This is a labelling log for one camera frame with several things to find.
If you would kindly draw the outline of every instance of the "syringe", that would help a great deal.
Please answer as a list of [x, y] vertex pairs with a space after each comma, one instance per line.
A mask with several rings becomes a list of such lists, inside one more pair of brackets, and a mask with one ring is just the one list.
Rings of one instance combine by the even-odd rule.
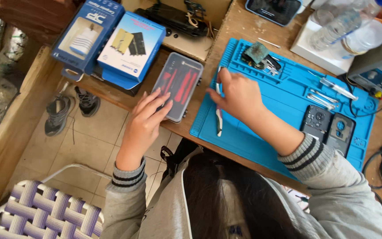
[[345, 90], [343, 87], [338, 86], [338, 85], [332, 83], [331, 81], [327, 80], [325, 77], [319, 77], [319, 76], [317, 76], [317, 75], [311, 73], [310, 71], [308, 71], [308, 72], [309, 72], [310, 74], [312, 74], [312, 75], [318, 77], [318, 78], [319, 78], [319, 81], [320, 81], [322, 84], [328, 86], [329, 88], [331, 88], [331, 89], [337, 91], [338, 93], [340, 93], [340, 94], [342, 94], [342, 95], [344, 95], [344, 96], [346, 96], [346, 97], [348, 97], [348, 98], [350, 98], [350, 99], [352, 99], [352, 100], [358, 100], [358, 97], [357, 97], [357, 96], [354, 96], [352, 93], [348, 92], [348, 91]]

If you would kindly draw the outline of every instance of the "blue silicone repair mat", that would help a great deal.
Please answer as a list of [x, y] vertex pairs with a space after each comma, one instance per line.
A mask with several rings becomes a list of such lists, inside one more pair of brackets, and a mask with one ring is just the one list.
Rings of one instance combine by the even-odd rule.
[[[321, 94], [339, 100], [339, 103], [337, 103], [338, 107], [336, 107], [332, 113], [342, 113], [356, 122], [347, 160], [358, 171], [361, 171], [375, 115], [358, 118], [353, 117], [349, 109], [349, 99], [321, 84], [319, 79], [308, 71], [311, 71], [317, 76], [326, 77], [328, 80], [347, 89], [344, 82], [334, 77], [321, 74], [273, 52], [271, 52], [270, 55], [279, 59], [280, 61], [278, 61], [278, 63], [281, 64], [282, 72], [279, 72], [278, 75], [272, 76], [267, 73], [268, 70], [264, 72], [263, 70], [258, 70], [247, 65], [247, 63], [241, 60], [241, 54], [251, 45], [252, 43], [248, 41], [238, 41], [231, 38], [219, 66], [227, 67], [230, 72], [242, 73], [249, 79], [257, 81], [265, 106], [275, 115], [297, 129], [300, 129], [306, 109], [309, 105], [325, 108], [306, 98], [306, 96], [311, 93], [311, 89], [315, 89]], [[213, 76], [210, 85], [212, 88], [215, 88], [216, 77], [217, 74]], [[353, 94], [359, 97], [357, 101], [353, 102], [353, 110], [356, 114], [369, 114], [377, 109], [377, 99], [370, 97], [367, 92], [358, 88], [354, 88], [353, 91]], [[290, 174], [287, 168], [277, 160], [277, 152], [272, 146], [225, 111], [223, 111], [222, 136], [218, 137], [216, 135], [215, 111], [215, 103], [210, 99], [209, 95], [206, 94], [191, 127], [190, 134], [273, 171], [296, 179]]]

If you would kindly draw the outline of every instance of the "phone battery box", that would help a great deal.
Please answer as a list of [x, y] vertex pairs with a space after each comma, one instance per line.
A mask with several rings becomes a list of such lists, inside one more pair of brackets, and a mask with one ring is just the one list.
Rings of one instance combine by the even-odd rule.
[[125, 89], [141, 83], [165, 36], [164, 26], [126, 12], [98, 57], [103, 79]]
[[173, 106], [166, 118], [175, 123], [181, 122], [202, 73], [201, 63], [176, 52], [169, 55], [152, 90], [154, 92], [160, 87], [161, 94], [171, 93], [168, 101], [173, 100]]
[[112, 0], [87, 0], [53, 47], [52, 56], [65, 64], [61, 74], [76, 81], [90, 75], [124, 14], [123, 6]]

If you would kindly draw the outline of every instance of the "gray sneaker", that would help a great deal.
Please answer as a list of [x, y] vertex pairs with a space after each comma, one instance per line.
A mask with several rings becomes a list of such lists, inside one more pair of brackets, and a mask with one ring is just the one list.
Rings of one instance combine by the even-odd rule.
[[79, 108], [81, 109], [82, 115], [84, 117], [91, 117], [97, 113], [101, 104], [100, 98], [77, 86], [75, 87], [75, 91], [79, 99]]
[[45, 121], [45, 134], [47, 136], [56, 136], [63, 131], [66, 126], [70, 107], [71, 101], [67, 96], [57, 96], [55, 100], [47, 106], [48, 119]]

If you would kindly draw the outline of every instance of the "chair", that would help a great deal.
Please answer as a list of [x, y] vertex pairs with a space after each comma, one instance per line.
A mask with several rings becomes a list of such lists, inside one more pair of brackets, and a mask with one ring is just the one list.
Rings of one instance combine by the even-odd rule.
[[101, 208], [43, 184], [70, 167], [80, 167], [111, 179], [87, 166], [71, 164], [42, 182], [25, 180], [17, 183], [8, 202], [0, 207], [0, 213], [3, 213], [0, 219], [1, 239], [91, 239], [92, 234], [101, 235], [104, 222]]

